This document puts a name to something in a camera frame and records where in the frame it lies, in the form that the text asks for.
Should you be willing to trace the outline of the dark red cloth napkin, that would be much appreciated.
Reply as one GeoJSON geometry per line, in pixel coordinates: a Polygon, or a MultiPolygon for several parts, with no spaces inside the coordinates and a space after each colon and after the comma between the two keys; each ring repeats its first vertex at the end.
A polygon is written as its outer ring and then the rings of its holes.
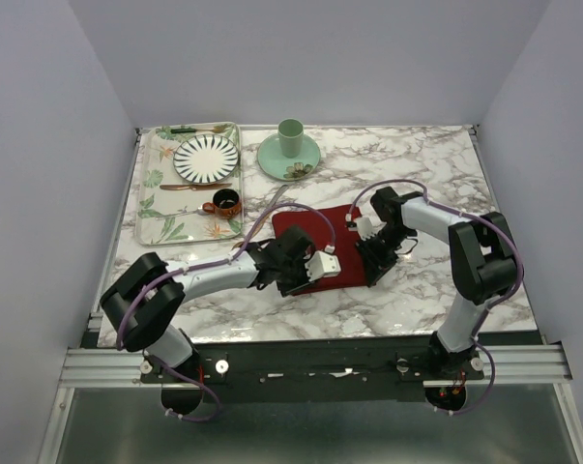
{"type": "MultiPolygon", "coordinates": [[[[367,286],[363,260],[356,248],[356,242],[360,236],[356,231],[349,230],[346,226],[345,217],[350,207],[350,204],[346,204],[320,209],[320,212],[334,227],[336,234],[335,256],[338,258],[341,272],[335,277],[321,278],[305,289],[295,292],[295,295],[367,286]]],[[[325,245],[330,243],[331,231],[326,221],[309,211],[276,213],[272,217],[272,225],[277,238],[289,227],[297,225],[308,234],[317,249],[323,249],[325,245]]]]}

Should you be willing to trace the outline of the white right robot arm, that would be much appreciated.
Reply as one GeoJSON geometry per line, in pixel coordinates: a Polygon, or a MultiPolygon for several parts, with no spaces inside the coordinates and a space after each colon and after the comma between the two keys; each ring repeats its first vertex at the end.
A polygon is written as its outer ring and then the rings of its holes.
{"type": "Polygon", "coordinates": [[[431,336],[425,355],[435,377],[451,377],[471,360],[476,338],[490,310],[518,291],[524,267],[505,217],[496,212],[475,216],[438,204],[426,193],[397,194],[381,187],[370,204],[383,222],[377,230],[367,217],[349,212],[346,225],[359,234],[356,249],[369,287],[398,261],[401,243],[427,234],[450,248],[456,289],[445,322],[431,336]]]}

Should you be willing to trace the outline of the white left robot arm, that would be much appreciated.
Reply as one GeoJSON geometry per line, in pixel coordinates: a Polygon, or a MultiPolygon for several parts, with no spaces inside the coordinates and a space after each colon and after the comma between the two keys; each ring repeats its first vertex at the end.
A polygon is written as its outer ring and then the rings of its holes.
{"type": "Polygon", "coordinates": [[[309,284],[306,263],[315,251],[308,234],[293,226],[278,238],[247,244],[236,255],[174,271],[156,253],[145,253],[102,294],[100,306],[116,331],[118,350],[144,351],[172,380],[184,382],[195,372],[196,348],[171,324],[182,303],[273,283],[283,292],[300,289],[309,284]]]}

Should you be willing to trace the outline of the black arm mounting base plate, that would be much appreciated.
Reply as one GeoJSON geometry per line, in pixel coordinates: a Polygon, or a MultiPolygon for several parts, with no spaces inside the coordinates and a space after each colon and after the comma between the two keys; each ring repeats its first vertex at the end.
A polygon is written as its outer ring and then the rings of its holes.
{"type": "Polygon", "coordinates": [[[470,348],[439,355],[428,335],[199,344],[187,371],[223,404],[399,400],[484,379],[470,348]]]}

